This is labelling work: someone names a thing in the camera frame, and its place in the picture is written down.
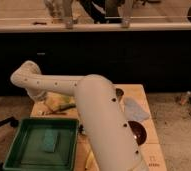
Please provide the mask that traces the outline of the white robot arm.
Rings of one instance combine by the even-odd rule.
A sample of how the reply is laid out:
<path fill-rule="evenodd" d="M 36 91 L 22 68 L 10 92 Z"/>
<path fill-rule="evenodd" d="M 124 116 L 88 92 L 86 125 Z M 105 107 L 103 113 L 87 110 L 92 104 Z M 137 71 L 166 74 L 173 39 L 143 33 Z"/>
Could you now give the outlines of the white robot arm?
<path fill-rule="evenodd" d="M 107 78 L 97 74 L 43 75 L 35 62 L 26 61 L 10 80 L 26 89 L 34 100 L 43 92 L 74 98 L 100 171 L 149 171 L 117 99 L 116 88 Z"/>

